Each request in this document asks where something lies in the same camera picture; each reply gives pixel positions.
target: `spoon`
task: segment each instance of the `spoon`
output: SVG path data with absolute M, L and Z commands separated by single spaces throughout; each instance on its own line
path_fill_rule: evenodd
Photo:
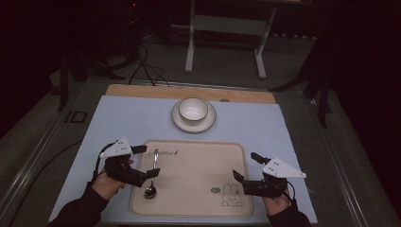
M 157 152 L 158 149 L 154 150 L 154 162 L 153 162 L 153 169 L 156 168 L 157 164 L 157 157 L 159 156 L 159 153 Z M 153 181 L 154 178 L 151 178 L 151 183 L 150 186 L 145 190 L 145 199 L 153 199 L 156 196 L 156 187 L 153 186 Z

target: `wooden tray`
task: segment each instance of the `wooden tray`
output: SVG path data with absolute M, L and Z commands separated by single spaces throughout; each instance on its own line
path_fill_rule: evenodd
M 131 210 L 144 216 L 247 217 L 252 198 L 244 195 L 233 169 L 247 178 L 244 150 L 234 143 L 150 140 L 138 169 L 152 169 L 154 150 L 159 150 L 154 179 L 156 197 L 144 198 L 150 179 L 134 187 Z

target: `bowl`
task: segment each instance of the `bowl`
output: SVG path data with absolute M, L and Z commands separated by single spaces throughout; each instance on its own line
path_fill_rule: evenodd
M 180 103 L 179 113 L 183 119 L 194 123 L 207 115 L 208 107 L 202 99 L 190 97 Z

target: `white plate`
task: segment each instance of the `white plate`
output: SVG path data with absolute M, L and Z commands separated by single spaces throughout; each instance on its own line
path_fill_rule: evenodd
M 180 106 L 181 102 L 182 100 L 177 102 L 174 105 L 173 110 L 171 112 L 171 117 L 173 118 L 174 124 L 176 124 L 178 128 L 189 133 L 199 133 L 210 129 L 210 127 L 213 126 L 213 124 L 216 121 L 217 115 L 216 115 L 216 110 L 212 106 L 212 104 L 204 100 L 204 102 L 207 104 L 207 109 L 208 109 L 206 117 L 204 117 L 204 119 L 199 124 L 189 125 L 188 121 L 184 120 L 183 117 L 180 115 L 178 107 Z

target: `wooden board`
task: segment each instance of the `wooden board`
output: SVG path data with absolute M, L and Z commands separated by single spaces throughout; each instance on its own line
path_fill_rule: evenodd
M 135 187 L 133 213 L 185 217 L 247 217 L 252 213 L 252 198 L 244 195 L 233 176 L 233 169 L 247 176 L 239 144 L 151 140 L 146 145 L 138 169 L 152 169 L 154 150 L 159 150 L 161 171 L 154 179 L 157 194 L 150 200 L 144 198 L 150 179 L 141 188 Z
M 137 96 L 175 99 L 198 97 L 209 101 L 221 101 L 222 99 L 226 99 L 232 102 L 276 103 L 273 94 L 269 92 L 123 84 L 110 85 L 106 92 L 106 96 Z

